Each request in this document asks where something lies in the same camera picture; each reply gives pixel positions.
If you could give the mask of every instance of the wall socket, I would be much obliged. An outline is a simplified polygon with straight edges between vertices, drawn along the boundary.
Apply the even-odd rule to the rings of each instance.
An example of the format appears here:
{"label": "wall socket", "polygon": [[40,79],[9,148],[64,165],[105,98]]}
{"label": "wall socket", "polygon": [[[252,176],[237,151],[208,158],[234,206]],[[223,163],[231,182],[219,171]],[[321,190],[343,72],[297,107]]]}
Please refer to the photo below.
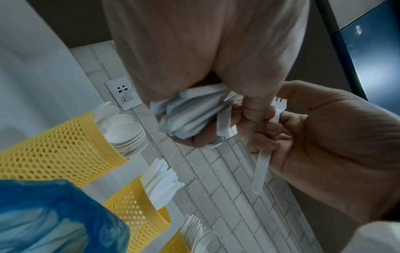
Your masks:
{"label": "wall socket", "polygon": [[105,85],[123,111],[132,109],[143,103],[127,76],[111,79],[105,82]]}

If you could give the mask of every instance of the tile wall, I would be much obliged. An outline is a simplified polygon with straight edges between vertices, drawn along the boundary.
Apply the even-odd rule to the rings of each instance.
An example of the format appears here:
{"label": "tile wall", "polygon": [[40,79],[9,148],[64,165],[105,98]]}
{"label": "tile wall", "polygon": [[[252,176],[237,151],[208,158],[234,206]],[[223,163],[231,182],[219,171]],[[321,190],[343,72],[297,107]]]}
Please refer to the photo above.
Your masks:
{"label": "tile wall", "polygon": [[[113,96],[105,81],[128,76],[110,41],[70,50],[105,101]],[[164,158],[185,188],[173,201],[183,214],[195,214],[218,233],[210,253],[322,253],[287,183],[274,176],[259,197],[251,193],[255,161],[233,138],[217,148],[190,148],[158,131],[150,111],[140,105],[123,113],[140,122],[149,145],[141,152],[150,165]]]}

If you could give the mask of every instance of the human hand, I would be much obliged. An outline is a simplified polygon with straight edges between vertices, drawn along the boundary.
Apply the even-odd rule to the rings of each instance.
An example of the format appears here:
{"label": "human hand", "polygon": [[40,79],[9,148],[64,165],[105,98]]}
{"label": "human hand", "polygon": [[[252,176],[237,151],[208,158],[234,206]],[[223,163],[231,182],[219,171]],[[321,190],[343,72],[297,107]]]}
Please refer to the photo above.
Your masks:
{"label": "human hand", "polygon": [[[262,120],[289,73],[309,8],[309,0],[102,2],[117,51],[145,104],[174,97],[214,72],[245,96],[238,124],[243,137]],[[185,144],[206,145],[212,139],[205,136],[214,135]]]}
{"label": "human hand", "polygon": [[260,125],[248,144],[252,155],[275,150],[273,172],[361,223],[400,201],[399,116],[351,93],[301,81],[286,82],[278,97],[309,115],[284,112],[279,123]]}

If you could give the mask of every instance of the utensil holder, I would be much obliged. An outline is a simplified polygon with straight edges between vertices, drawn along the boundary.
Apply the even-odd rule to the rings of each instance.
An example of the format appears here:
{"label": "utensil holder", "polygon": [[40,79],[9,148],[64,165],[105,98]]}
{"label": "utensil holder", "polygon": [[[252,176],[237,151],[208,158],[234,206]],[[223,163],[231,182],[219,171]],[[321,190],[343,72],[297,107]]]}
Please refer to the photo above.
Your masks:
{"label": "utensil holder", "polygon": [[178,230],[159,253],[190,253],[190,250],[183,238],[182,232]]}
{"label": "utensil holder", "polygon": [[157,211],[148,198],[140,177],[103,203],[130,229],[127,253],[139,253],[171,225],[166,207]]}
{"label": "utensil holder", "polygon": [[127,161],[90,112],[0,152],[0,179],[66,179],[83,187]]}

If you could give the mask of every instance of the plastic bag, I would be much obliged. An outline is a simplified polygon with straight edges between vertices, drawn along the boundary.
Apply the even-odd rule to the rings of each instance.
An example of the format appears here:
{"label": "plastic bag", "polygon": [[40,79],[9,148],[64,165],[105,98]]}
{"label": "plastic bag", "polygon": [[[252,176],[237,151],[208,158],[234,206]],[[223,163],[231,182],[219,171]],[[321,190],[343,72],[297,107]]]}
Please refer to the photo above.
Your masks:
{"label": "plastic bag", "polygon": [[66,180],[0,180],[0,253],[124,253],[129,228]]}

